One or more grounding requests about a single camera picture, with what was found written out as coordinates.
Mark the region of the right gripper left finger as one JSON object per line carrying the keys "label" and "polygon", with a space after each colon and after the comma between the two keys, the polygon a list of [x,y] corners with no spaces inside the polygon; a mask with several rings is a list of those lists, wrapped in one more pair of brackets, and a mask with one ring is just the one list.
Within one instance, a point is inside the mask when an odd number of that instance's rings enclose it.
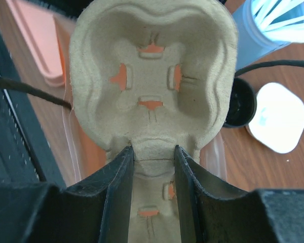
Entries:
{"label": "right gripper left finger", "polygon": [[133,148],[68,188],[0,183],[0,242],[127,242]]}

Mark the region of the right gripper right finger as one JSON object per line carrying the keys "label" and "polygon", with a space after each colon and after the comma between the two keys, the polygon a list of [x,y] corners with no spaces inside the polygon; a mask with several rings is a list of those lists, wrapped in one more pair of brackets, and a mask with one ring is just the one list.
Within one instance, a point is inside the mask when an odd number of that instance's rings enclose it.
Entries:
{"label": "right gripper right finger", "polygon": [[244,191],[174,152],[182,242],[304,242],[304,189]]}

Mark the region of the orange paper gift bag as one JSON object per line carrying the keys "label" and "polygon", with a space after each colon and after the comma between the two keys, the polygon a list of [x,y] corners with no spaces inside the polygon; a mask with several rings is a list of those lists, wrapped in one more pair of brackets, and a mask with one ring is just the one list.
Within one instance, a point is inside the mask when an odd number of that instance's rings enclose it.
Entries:
{"label": "orange paper gift bag", "polygon": [[[62,120],[53,120],[52,125],[64,130],[68,159],[54,158],[29,95],[62,106]],[[20,80],[0,34],[0,182],[43,181],[62,185],[62,167],[69,167],[71,184],[81,181],[86,176],[82,170],[83,155],[89,153],[82,135],[62,99]]]}

